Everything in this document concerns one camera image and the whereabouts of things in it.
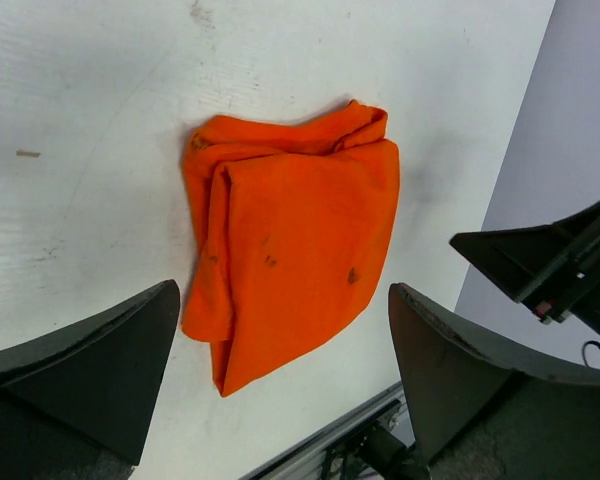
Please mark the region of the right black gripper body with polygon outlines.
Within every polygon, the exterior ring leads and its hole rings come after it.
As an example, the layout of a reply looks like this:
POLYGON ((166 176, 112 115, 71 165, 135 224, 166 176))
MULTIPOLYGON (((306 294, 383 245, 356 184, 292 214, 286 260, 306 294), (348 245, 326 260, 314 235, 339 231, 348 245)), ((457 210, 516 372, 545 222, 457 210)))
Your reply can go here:
POLYGON ((600 335, 600 237, 560 252, 533 278, 522 304, 545 324, 574 316, 600 335))

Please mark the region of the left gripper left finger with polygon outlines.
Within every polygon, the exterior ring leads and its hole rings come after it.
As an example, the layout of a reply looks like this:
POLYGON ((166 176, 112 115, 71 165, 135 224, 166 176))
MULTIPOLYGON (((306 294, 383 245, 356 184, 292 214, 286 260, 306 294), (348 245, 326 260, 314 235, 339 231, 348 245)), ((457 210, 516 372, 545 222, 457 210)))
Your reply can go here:
POLYGON ((0 479, 127 479, 180 311, 173 280, 0 351, 0 479))

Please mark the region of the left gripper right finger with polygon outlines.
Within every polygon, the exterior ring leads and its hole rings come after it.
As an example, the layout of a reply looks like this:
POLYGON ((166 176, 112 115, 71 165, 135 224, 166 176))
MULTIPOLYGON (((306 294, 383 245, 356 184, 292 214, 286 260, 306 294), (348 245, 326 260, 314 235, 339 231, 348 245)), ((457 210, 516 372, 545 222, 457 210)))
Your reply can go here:
POLYGON ((433 479, 600 479, 600 370, 533 350, 406 284, 388 312, 433 479))

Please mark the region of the orange t-shirt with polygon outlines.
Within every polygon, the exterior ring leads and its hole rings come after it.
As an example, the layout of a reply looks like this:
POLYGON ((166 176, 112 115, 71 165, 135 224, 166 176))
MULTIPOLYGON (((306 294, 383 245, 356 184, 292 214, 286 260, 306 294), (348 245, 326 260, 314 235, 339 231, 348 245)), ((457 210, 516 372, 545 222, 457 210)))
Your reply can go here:
POLYGON ((370 303, 400 192, 383 109, 351 101, 300 125, 218 115, 187 140, 197 244, 183 332, 222 396, 320 347, 370 303))

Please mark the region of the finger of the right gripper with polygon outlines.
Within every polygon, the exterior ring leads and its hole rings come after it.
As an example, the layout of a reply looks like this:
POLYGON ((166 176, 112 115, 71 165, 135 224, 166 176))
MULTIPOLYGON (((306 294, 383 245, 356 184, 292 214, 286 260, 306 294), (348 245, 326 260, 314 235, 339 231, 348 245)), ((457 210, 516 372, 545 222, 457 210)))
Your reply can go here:
POLYGON ((516 303, 571 284, 600 262, 600 200, 550 224, 454 235, 450 245, 516 303))

